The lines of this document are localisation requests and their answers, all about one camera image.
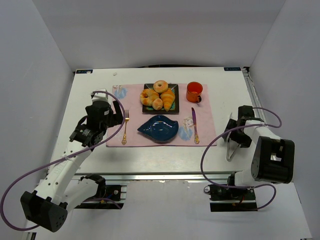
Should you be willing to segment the metal food tongs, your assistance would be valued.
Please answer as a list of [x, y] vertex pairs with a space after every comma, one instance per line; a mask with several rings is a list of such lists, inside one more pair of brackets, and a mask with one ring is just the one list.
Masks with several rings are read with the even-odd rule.
[[[233, 117], [233, 112], [229, 115], [229, 120], [232, 122], [231, 124], [228, 124], [228, 129], [235, 128], [237, 126], [237, 121]], [[227, 143], [227, 150], [226, 150], [226, 160], [228, 162], [231, 162], [238, 147], [239, 144], [231, 139], [231, 132], [228, 133], [226, 137], [226, 143]]]

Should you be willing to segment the striped orange croissant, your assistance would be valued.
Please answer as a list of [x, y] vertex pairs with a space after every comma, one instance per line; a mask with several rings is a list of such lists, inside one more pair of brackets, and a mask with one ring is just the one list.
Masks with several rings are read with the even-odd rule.
[[173, 102], [175, 101], [175, 94], [169, 88], [167, 91], [163, 92], [160, 95], [160, 98], [162, 100], [164, 110], [168, 112], [171, 109]]

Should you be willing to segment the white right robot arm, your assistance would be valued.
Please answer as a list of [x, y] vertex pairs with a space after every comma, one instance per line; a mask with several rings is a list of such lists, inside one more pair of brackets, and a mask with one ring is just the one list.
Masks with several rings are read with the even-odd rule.
[[255, 116], [254, 107], [238, 108], [237, 119], [230, 118], [222, 138], [227, 145], [226, 160], [230, 162], [240, 148], [255, 144], [255, 151], [248, 169], [232, 173], [229, 186], [255, 187], [265, 183], [288, 184], [293, 179], [295, 143], [274, 134], [267, 124]]

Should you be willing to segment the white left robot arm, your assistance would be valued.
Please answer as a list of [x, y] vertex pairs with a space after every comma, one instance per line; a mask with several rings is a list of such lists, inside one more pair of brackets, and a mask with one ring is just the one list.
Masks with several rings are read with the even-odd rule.
[[122, 104], [115, 100], [94, 100], [86, 106], [86, 116], [76, 125], [69, 137], [62, 162], [55, 164], [33, 192], [25, 191], [21, 206], [27, 220], [51, 232], [57, 232], [67, 219], [68, 212], [84, 200], [97, 197], [106, 181], [97, 174], [86, 176], [70, 193], [65, 190], [81, 164], [102, 142], [108, 128], [124, 123]]

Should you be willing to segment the curled croissant bread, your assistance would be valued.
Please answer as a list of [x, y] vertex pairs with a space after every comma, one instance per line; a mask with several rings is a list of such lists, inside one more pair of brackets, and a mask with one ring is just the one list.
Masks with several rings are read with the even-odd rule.
[[152, 106], [153, 102], [159, 98], [159, 94], [153, 89], [144, 89], [140, 94], [140, 102], [144, 106]]

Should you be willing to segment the gold ornate fork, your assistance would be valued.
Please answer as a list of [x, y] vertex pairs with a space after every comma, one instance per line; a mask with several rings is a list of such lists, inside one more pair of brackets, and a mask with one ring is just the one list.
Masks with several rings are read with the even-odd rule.
[[126, 109], [124, 114], [124, 133], [121, 141], [122, 145], [127, 144], [127, 123], [129, 120], [130, 120], [129, 110]]

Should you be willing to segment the pink cartoon placemat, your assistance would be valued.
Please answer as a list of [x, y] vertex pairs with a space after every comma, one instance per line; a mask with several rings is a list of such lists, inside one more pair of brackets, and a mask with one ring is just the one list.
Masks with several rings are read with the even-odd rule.
[[[161, 114], [171, 120], [178, 121], [179, 129], [175, 138], [169, 142], [155, 142], [137, 131], [143, 123], [157, 114], [142, 113], [140, 94], [143, 89], [151, 89], [152, 83], [114, 85], [112, 93], [122, 103], [125, 110], [129, 110], [129, 121], [126, 128], [126, 145], [122, 145], [122, 138], [125, 127], [111, 139], [106, 145], [108, 147], [154, 147], [159, 145], [180, 146], [180, 147], [201, 147], [207, 146], [215, 137], [216, 130], [210, 105], [208, 86], [203, 85], [200, 103], [189, 102], [186, 99], [187, 84], [177, 84], [179, 87], [179, 113]], [[196, 125], [199, 137], [199, 144], [195, 144], [195, 131], [192, 118], [192, 108], [196, 114]]]

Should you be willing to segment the purple gold table knife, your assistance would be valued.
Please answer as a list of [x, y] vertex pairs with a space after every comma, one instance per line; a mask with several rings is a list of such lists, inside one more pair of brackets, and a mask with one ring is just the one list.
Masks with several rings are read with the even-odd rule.
[[196, 118], [195, 109], [193, 107], [191, 108], [191, 113], [192, 113], [192, 121], [193, 121], [193, 127], [194, 127], [194, 143], [199, 144], [200, 139], [197, 131], [197, 118]]

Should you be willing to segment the small round bun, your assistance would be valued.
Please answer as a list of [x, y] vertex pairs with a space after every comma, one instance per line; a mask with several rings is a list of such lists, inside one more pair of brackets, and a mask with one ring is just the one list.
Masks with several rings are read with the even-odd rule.
[[155, 100], [152, 102], [152, 107], [153, 107], [154, 110], [160, 111], [160, 110], [163, 108], [163, 101], [162, 101], [162, 99], [160, 99], [160, 98], [155, 99]]

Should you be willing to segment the blue shell-shaped dish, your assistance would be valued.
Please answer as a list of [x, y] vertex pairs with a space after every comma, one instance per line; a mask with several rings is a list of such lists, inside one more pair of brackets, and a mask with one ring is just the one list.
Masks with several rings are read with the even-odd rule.
[[137, 128], [137, 131], [157, 143], [168, 143], [179, 130], [179, 123], [164, 115], [155, 115]]

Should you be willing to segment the black square plate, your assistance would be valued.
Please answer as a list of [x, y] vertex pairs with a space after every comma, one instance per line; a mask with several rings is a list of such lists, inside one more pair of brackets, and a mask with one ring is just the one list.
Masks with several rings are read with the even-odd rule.
[[142, 113], [143, 114], [150, 114], [150, 115], [178, 114], [180, 112], [179, 85], [169, 83], [168, 88], [171, 89], [171, 91], [175, 95], [175, 99], [174, 99], [169, 111], [166, 111], [164, 108], [162, 108], [161, 110], [155, 110], [152, 108], [152, 106], [143, 105], [142, 106]]

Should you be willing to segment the blue label sticker left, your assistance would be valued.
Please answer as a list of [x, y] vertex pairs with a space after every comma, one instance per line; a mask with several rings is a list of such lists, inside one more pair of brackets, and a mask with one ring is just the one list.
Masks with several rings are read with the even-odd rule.
[[92, 74], [93, 70], [92, 69], [77, 69], [75, 71], [76, 74]]

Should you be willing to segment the blue label sticker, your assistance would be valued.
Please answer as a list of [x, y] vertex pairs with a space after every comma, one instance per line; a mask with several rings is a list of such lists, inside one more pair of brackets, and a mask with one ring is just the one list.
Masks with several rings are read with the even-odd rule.
[[226, 72], [238, 72], [242, 70], [240, 67], [224, 67], [223, 69]]
[[93, 70], [92, 69], [77, 69], [75, 71], [76, 74], [92, 74]]

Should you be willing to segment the orange metal mug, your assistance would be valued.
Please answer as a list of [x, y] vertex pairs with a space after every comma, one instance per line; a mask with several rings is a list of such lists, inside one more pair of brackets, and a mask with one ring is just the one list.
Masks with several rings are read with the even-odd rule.
[[186, 87], [186, 99], [191, 103], [200, 103], [202, 101], [203, 86], [199, 82], [190, 82]]

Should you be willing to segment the blue label sticker right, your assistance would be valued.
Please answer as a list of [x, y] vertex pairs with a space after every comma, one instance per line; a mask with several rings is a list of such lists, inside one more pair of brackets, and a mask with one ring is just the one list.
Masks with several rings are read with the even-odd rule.
[[224, 67], [223, 69], [226, 72], [238, 72], [242, 70], [240, 67]]

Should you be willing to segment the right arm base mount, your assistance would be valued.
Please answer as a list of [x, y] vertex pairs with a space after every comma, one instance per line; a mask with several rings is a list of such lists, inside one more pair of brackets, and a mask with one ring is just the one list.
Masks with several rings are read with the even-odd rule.
[[211, 212], [250, 212], [258, 210], [253, 189], [230, 188], [230, 186], [235, 186], [235, 173], [228, 177], [225, 186], [210, 184], [203, 188], [203, 192], [209, 196]]

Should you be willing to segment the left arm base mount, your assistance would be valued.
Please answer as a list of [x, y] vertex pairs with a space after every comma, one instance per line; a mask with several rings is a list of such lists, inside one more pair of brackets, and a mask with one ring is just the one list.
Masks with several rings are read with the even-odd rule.
[[127, 193], [125, 185], [108, 184], [106, 179], [98, 174], [82, 176], [78, 183], [82, 180], [93, 180], [98, 184], [98, 188], [96, 194], [78, 205], [77, 209], [120, 210], [123, 208]]

